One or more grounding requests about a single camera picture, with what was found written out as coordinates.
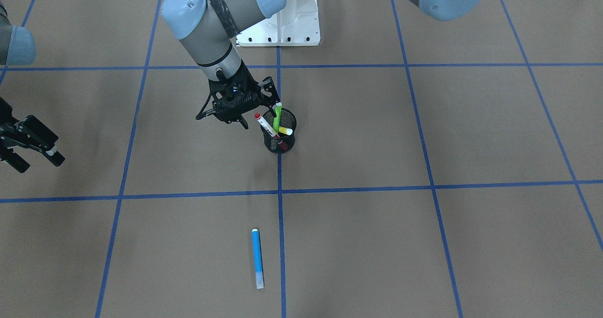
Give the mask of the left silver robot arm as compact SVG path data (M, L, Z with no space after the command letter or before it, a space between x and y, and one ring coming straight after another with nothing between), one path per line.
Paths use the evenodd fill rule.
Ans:
M480 0L409 0L433 19L448 21L471 11ZM208 78L209 95L196 120L214 116L224 123L241 123L243 115L279 101L271 78L257 82L232 39L270 19L286 0L164 0L160 15L175 39Z

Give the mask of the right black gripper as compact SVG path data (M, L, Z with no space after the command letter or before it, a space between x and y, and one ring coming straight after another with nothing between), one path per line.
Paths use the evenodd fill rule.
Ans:
M36 150L54 166L61 166L65 157L58 152L56 146L58 135L34 115L18 121L12 112L11 105L4 99L0 99L0 160L8 163L19 173L26 172L30 164L12 149L22 147Z

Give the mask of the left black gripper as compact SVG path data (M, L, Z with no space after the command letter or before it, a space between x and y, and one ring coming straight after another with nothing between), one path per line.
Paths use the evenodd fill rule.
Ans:
M245 130L249 129L243 114L260 106L273 108L280 103L280 96L272 77L266 77L258 83L249 72L246 64L241 64L235 75L226 78L219 71L218 81L209 80L209 91L212 107L201 110L196 120L215 116L224 123L240 123Z

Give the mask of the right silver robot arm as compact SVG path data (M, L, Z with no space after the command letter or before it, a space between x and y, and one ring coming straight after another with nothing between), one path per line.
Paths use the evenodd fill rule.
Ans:
M4 6L0 7L0 60L2 65L31 65L36 58L32 33L23 26L10 23ZM36 116L24 120L13 116L13 108L0 99L0 160L24 173L30 164L15 153L15 147L37 151L54 166L61 166L65 157L58 151L59 137Z

